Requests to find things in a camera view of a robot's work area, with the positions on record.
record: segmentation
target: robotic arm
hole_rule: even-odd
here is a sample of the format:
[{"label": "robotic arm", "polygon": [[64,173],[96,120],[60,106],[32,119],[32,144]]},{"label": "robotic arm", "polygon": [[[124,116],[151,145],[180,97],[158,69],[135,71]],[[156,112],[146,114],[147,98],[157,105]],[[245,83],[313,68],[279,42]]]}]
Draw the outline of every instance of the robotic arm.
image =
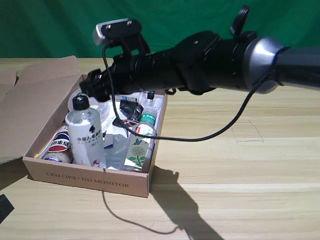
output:
[{"label": "robotic arm", "polygon": [[[320,89],[320,47],[285,47],[272,37],[242,32],[249,7],[243,6],[230,27],[231,39],[212,31],[195,33],[175,47],[150,52],[135,19],[99,23],[93,31],[104,50],[121,46],[123,53],[109,67],[116,94],[176,89],[202,95],[216,88],[249,92],[266,74],[257,90],[267,94],[277,86]],[[83,93],[100,102],[110,99],[111,83],[106,71],[96,69],[80,83]]]}]

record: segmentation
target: cardboard box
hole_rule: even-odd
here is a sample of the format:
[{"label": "cardboard box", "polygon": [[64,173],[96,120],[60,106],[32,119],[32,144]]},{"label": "cardboard box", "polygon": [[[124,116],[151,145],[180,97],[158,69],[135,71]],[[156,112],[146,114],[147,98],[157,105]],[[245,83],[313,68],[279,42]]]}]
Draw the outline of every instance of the cardboard box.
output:
[{"label": "cardboard box", "polygon": [[[2,88],[0,99],[0,164],[22,158],[35,181],[148,197],[158,141],[148,173],[34,158],[65,119],[68,99],[85,76],[74,56],[27,66],[16,84],[13,69],[0,74],[1,87],[8,86]],[[158,134],[166,105],[165,97]]]}]

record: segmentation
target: green backdrop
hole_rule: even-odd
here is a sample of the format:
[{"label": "green backdrop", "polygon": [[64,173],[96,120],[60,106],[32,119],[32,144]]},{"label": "green backdrop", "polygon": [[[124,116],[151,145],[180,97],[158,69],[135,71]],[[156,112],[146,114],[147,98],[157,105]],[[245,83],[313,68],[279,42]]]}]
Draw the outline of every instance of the green backdrop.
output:
[{"label": "green backdrop", "polygon": [[229,38],[243,4],[251,7],[245,30],[286,46],[320,46],[319,0],[0,0],[0,57],[100,58],[95,25],[121,18],[141,22],[152,51],[203,30]]}]

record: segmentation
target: black bottle cap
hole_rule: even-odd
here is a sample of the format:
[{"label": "black bottle cap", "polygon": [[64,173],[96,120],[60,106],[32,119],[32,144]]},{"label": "black bottle cap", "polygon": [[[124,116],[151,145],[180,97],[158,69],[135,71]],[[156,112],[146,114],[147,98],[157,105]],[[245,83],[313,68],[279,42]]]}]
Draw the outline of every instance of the black bottle cap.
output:
[{"label": "black bottle cap", "polygon": [[147,91],[147,99],[153,100],[155,98],[155,91]]},{"label": "black bottle cap", "polygon": [[85,95],[78,95],[72,99],[74,110],[85,110],[90,107],[88,97]]}]

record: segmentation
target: wood grain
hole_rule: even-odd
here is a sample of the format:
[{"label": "wood grain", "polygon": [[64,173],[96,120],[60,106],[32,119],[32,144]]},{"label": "wood grain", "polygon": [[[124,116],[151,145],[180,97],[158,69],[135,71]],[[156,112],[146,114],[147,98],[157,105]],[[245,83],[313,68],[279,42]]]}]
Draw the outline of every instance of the wood grain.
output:
[{"label": "wood grain", "polygon": [[[0,59],[0,70],[41,61]],[[87,58],[79,65],[88,72],[103,62]],[[245,96],[224,89],[169,96],[162,135],[215,132]],[[0,225],[0,239],[318,240],[319,104],[318,91],[279,87],[255,94],[217,138],[161,141],[147,199],[15,177],[0,191],[15,207]]]}]

